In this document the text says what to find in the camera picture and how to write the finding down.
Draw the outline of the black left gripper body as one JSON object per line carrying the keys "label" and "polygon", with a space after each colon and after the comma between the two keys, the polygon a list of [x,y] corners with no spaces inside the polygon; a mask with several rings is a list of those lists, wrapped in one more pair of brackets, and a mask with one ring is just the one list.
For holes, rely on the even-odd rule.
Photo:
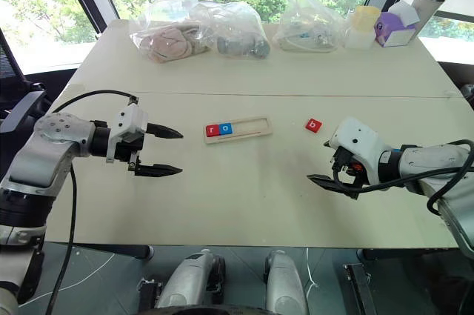
{"label": "black left gripper body", "polygon": [[147,176],[146,167],[140,160],[145,134],[145,129],[125,123],[118,123],[113,134],[116,142],[114,159],[126,162],[127,170],[134,172],[136,176]]}

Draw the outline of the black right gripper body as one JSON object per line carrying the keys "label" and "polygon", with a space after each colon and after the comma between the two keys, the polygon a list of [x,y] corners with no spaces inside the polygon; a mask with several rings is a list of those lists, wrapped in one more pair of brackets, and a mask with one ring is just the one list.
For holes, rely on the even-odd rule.
{"label": "black right gripper body", "polygon": [[[365,186],[370,184],[365,166],[343,147],[336,149],[333,155],[332,169],[332,186]],[[339,179],[338,174],[343,170],[354,178],[352,183],[345,183]]]}

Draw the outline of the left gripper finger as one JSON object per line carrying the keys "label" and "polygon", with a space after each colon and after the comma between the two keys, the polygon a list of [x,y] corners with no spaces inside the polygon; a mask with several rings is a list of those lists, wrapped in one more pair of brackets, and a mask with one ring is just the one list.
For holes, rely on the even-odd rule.
{"label": "left gripper finger", "polygon": [[153,123],[147,124],[147,134],[153,135],[161,139],[183,139],[184,136],[177,130],[163,125]]}
{"label": "left gripper finger", "polygon": [[159,178],[164,176],[172,176],[181,173],[181,168],[171,165],[153,164],[153,165],[136,165],[134,174],[136,176]]}

